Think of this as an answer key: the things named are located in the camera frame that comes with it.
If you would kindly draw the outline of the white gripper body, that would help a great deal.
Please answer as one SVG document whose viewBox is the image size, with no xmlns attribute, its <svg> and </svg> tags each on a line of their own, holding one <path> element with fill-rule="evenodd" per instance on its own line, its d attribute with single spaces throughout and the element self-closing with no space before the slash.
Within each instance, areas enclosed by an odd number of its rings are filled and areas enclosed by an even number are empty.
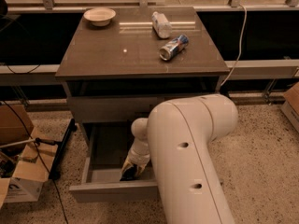
<svg viewBox="0 0 299 224">
<path fill-rule="evenodd" d="M 132 164 L 146 166 L 150 161 L 150 150 L 148 143 L 136 138 L 129 149 L 128 160 Z"/>
</svg>

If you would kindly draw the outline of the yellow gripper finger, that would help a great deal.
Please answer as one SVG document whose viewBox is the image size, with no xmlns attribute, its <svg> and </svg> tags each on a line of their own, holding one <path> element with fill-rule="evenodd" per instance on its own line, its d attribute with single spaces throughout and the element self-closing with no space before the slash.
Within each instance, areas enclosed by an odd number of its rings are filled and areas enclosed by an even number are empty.
<svg viewBox="0 0 299 224">
<path fill-rule="evenodd" d="M 126 160 L 121 170 L 121 180 L 137 180 L 146 168 L 145 164 L 137 165 Z"/>
</svg>

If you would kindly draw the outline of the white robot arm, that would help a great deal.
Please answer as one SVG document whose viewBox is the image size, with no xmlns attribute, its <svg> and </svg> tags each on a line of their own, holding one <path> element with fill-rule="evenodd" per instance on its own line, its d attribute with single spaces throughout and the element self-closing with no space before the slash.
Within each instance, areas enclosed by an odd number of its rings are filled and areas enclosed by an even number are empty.
<svg viewBox="0 0 299 224">
<path fill-rule="evenodd" d="M 235 224 L 207 145 L 231 133 L 235 104 L 220 94 L 165 101 L 131 126 L 135 138 L 121 180 L 150 163 L 167 224 Z"/>
</svg>

